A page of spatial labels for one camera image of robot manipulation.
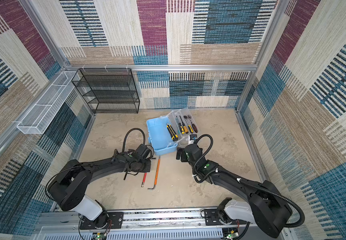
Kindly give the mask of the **orange handled tool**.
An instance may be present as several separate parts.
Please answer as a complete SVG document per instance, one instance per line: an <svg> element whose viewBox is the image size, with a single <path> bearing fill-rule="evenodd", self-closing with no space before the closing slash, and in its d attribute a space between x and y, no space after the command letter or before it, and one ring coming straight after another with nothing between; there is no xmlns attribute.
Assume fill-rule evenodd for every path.
<svg viewBox="0 0 346 240"><path fill-rule="evenodd" d="M156 170L156 175L155 175L154 188L156 188L157 183L158 183L158 176L159 176L160 164L161 164L161 156L159 156L159 159L158 159L158 165L157 165L157 170Z"/></svg>

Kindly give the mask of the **yellow black utility knife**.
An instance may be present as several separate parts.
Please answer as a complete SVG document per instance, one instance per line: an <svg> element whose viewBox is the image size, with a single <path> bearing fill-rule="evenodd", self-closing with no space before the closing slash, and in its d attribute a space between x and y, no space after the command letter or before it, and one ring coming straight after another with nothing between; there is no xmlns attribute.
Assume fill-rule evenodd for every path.
<svg viewBox="0 0 346 240"><path fill-rule="evenodd" d="M175 130L173 129L173 127L170 125L170 124L167 124L167 129L171 135L171 138L174 142L177 142L178 141L178 135L177 133L175 132Z"/></svg>

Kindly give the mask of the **black handled screwdriver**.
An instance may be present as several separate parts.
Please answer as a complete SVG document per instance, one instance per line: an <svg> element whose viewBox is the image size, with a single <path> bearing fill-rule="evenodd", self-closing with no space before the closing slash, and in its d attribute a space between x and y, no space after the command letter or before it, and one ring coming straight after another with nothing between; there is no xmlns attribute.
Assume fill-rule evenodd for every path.
<svg viewBox="0 0 346 240"><path fill-rule="evenodd" d="M183 132L183 129L182 129L182 125L181 125L181 121L178 119L178 121L179 121L179 127L180 127L180 133L182 134L182 135L184 135L185 133Z"/></svg>

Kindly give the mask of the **yellow handled wrench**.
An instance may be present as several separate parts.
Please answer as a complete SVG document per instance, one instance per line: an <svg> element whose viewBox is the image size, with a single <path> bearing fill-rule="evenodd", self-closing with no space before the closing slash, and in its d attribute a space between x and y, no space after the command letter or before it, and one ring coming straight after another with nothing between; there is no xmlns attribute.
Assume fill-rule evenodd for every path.
<svg viewBox="0 0 346 240"><path fill-rule="evenodd" d="M186 121L186 123L187 123L187 128L188 128L189 132L190 132L191 134L193 134L194 131L193 131L191 125L190 125L189 122L188 122L188 117L187 117L187 116L184 116L184 119L185 119L185 121Z"/></svg>

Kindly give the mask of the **ratchet wrench dark handle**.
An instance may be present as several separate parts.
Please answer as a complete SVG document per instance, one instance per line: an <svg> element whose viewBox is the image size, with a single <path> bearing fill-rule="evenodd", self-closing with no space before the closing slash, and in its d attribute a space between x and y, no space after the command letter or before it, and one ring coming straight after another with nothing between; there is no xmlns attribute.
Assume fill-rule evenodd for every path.
<svg viewBox="0 0 346 240"><path fill-rule="evenodd" d="M198 133L198 129L197 129L196 125L194 124L191 115L187 115L187 118L190 120L191 129L192 129L195 133Z"/></svg>

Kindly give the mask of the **light blue plastic tool box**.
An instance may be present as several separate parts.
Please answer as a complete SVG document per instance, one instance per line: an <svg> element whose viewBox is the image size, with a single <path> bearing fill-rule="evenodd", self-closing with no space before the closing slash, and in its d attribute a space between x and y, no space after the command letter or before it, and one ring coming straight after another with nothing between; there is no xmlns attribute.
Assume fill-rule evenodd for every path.
<svg viewBox="0 0 346 240"><path fill-rule="evenodd" d="M187 127L187 123L184 119L184 116L191 115L194 124L198 129L198 133L193 132L193 134L197 134L197 137L200 136L200 130L198 124L194 120L193 115L191 114L188 108L173 110L169 114L160 116L158 118L147 120L147 128L148 128L148 140L149 143L155 150L155 154L157 156L162 156L165 154L173 153L177 150L177 148L185 148L188 144L189 135L182 135L180 131L177 129L177 125L175 123L174 117L177 116L180 120L179 116L182 116L182 119ZM178 135L178 141L174 142L171 138L171 135L167 129L167 124L170 124L175 132Z"/></svg>

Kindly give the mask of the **teal utility knife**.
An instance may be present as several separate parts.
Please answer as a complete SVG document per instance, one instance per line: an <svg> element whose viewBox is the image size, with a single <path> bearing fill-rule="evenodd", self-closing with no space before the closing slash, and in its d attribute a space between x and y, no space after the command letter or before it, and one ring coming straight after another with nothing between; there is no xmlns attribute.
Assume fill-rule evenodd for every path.
<svg viewBox="0 0 346 240"><path fill-rule="evenodd" d="M175 119L175 123L176 123L176 125L177 125L177 129L180 130L179 121L178 121L177 116L175 116L174 119Z"/></svg>

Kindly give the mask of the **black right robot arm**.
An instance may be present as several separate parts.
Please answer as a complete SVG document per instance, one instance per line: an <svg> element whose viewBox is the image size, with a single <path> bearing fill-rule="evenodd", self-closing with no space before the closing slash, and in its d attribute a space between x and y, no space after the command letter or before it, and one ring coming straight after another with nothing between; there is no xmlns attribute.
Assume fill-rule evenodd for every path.
<svg viewBox="0 0 346 240"><path fill-rule="evenodd" d="M203 149L191 144L180 150L181 158L192 167L197 183L208 182L227 189L248 203L258 227L272 238L277 238L283 228L292 228L289 223L293 211L290 200L283 196L270 181L251 181L234 174L203 156Z"/></svg>

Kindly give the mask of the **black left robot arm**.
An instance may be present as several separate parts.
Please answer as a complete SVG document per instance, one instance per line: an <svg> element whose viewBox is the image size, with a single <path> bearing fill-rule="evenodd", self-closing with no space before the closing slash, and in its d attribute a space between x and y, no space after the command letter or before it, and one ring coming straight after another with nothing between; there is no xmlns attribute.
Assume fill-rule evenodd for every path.
<svg viewBox="0 0 346 240"><path fill-rule="evenodd" d="M77 212L90 221L101 220L104 208L86 195L88 185L112 174L148 173L153 153L147 145L141 144L136 150L115 151L111 158L95 162L70 160L51 178L46 186L47 193L62 211Z"/></svg>

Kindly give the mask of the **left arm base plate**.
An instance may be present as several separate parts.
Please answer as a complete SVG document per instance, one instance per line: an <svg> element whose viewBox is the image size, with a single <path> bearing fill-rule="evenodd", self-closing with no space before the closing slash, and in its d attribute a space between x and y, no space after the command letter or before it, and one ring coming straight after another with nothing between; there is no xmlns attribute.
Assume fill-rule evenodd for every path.
<svg viewBox="0 0 346 240"><path fill-rule="evenodd" d="M95 220L82 217L80 230L120 229L124 220L124 212L103 212Z"/></svg>

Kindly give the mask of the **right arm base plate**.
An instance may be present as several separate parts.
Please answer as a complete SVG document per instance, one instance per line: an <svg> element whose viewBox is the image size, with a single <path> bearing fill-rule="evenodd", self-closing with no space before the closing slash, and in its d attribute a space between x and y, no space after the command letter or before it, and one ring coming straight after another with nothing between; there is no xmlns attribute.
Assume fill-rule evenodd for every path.
<svg viewBox="0 0 346 240"><path fill-rule="evenodd" d="M239 226L245 225L247 222L243 220L222 220L218 214L217 209L203 209L200 211L201 217L205 220L206 226Z"/></svg>

